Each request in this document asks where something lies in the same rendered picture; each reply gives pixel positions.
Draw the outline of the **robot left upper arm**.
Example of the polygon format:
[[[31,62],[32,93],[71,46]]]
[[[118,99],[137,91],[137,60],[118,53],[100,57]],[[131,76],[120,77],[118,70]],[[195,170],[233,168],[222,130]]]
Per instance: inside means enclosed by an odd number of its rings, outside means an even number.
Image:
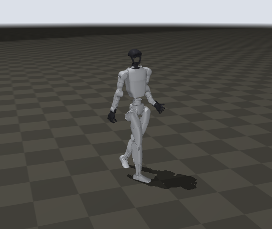
[[[150,90],[149,86],[147,85],[149,80],[150,80],[150,75],[152,73],[152,70],[148,67],[145,67],[146,71],[147,71],[147,79],[146,79],[146,91],[145,92],[148,92]]]

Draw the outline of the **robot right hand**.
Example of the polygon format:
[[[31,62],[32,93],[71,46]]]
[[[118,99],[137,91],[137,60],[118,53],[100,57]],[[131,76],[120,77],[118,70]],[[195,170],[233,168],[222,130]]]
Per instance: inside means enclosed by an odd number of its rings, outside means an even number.
[[[116,119],[115,119],[116,110],[117,110],[117,109],[115,109],[114,112],[112,112],[112,111],[110,110],[110,113],[108,114],[108,118],[107,118],[107,119],[108,119],[110,122],[112,122],[112,123],[117,122]],[[113,120],[115,120],[115,122],[114,122]]]

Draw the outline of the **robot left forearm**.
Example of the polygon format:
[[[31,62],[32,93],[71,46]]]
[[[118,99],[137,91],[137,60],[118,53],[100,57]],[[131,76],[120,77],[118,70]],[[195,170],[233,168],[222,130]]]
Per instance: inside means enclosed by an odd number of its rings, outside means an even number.
[[[145,96],[147,97],[147,100],[149,103],[151,103],[152,105],[155,105],[155,100],[152,98],[151,92],[150,90],[148,92],[145,93]]]

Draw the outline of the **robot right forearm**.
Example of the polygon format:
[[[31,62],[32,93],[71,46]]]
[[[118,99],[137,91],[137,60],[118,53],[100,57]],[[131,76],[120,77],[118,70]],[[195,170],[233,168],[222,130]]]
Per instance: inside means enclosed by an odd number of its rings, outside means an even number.
[[[111,105],[112,112],[114,112],[114,110],[117,109],[118,104],[119,104],[120,97],[117,97],[117,94],[118,94],[118,90],[116,90],[116,92],[114,94],[113,103]]]

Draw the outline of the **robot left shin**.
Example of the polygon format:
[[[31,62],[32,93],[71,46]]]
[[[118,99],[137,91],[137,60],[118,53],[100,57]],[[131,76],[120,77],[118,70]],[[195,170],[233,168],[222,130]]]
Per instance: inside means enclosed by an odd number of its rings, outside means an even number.
[[[124,160],[125,159],[127,160],[128,159],[127,157],[129,157],[132,154],[132,148],[131,148],[132,143],[133,143],[133,141],[130,139],[129,142],[128,142],[128,145],[127,145],[126,152],[125,152],[125,154],[123,156]]]

